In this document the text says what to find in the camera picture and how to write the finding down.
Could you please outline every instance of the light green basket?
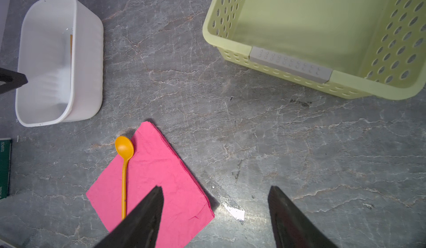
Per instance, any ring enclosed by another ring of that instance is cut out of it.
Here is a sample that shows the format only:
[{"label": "light green basket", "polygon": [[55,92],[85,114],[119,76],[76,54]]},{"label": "light green basket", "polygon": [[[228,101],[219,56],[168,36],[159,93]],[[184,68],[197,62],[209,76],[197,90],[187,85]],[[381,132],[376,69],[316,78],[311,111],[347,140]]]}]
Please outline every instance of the light green basket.
[{"label": "light green basket", "polygon": [[213,0],[203,35],[224,59],[285,80],[346,99],[400,100],[426,82],[425,1]]}]

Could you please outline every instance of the gray handle grip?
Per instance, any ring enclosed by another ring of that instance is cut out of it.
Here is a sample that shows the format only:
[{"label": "gray handle grip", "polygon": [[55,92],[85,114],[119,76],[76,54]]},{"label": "gray handle grip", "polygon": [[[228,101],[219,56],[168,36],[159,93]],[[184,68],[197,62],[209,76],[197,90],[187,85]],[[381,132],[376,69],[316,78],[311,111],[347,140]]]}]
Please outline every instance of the gray handle grip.
[{"label": "gray handle grip", "polygon": [[270,50],[253,46],[250,52],[250,61],[259,63],[292,75],[296,75],[317,83],[330,80],[332,69],[312,64],[286,54],[275,53]]}]

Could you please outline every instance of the white bin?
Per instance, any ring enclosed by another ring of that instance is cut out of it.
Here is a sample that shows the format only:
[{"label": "white bin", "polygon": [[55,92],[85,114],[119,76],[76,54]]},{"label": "white bin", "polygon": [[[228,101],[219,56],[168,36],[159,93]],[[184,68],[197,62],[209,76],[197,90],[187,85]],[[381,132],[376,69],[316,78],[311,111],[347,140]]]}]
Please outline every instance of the white bin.
[{"label": "white bin", "polygon": [[104,27],[78,0],[40,0],[21,29],[15,111],[25,127],[93,117],[102,104]]}]

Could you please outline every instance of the orange spoon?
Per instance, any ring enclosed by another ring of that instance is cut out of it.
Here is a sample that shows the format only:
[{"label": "orange spoon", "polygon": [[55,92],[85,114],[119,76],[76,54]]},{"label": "orange spoon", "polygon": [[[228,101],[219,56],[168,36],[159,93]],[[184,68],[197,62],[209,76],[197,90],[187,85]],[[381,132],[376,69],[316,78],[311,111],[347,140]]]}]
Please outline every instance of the orange spoon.
[{"label": "orange spoon", "polygon": [[115,140],[115,149],[117,150],[118,154],[124,159],[123,163],[123,179],[122,179],[122,189],[121,189],[121,218],[126,218],[126,201],[127,201],[127,195],[126,195],[126,179],[127,179],[127,165],[129,164],[130,159],[132,158],[133,154],[135,153],[135,148],[133,147],[133,144],[129,138],[124,136],[119,136]]}]

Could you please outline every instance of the pink napkin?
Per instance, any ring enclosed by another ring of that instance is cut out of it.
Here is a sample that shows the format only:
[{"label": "pink napkin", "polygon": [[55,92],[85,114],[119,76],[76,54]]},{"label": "pink napkin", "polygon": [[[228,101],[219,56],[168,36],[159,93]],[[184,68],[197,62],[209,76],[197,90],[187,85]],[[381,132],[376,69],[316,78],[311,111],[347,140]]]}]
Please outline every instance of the pink napkin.
[{"label": "pink napkin", "polygon": [[[184,247],[214,218],[210,202],[152,123],[142,123],[132,143],[135,155],[127,169],[127,214],[153,187],[161,186],[164,206],[156,247]],[[86,193],[110,232],[121,222],[122,168],[123,159],[117,155]]]}]

